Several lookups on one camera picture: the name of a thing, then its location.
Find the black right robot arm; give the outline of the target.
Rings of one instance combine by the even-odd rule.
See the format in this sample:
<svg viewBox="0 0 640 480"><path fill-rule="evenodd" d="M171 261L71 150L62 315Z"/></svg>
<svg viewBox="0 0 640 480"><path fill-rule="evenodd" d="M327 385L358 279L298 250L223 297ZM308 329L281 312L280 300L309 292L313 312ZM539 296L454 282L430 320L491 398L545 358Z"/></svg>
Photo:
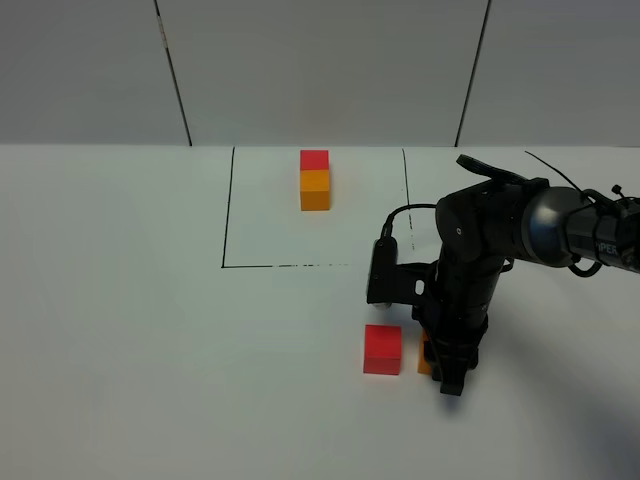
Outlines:
<svg viewBox="0 0 640 480"><path fill-rule="evenodd" d="M461 395L478 363L499 277L515 261L567 268L588 278L601 267L639 270L639 201L613 189L555 187L468 155L457 164L484 182L441 198L435 220L442 245L417 309L425 360L446 395Z"/></svg>

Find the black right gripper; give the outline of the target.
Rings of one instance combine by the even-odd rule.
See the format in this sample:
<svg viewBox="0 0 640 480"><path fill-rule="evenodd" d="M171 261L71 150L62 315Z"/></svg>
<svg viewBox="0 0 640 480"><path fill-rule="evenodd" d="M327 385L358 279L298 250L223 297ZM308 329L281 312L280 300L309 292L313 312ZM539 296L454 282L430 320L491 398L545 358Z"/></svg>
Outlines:
<svg viewBox="0 0 640 480"><path fill-rule="evenodd" d="M439 373L440 393L461 396L467 372L478 365L479 345L488 328L486 306L456 312L430 300L413 306L411 316L429 337L421 341L421 373Z"/></svg>

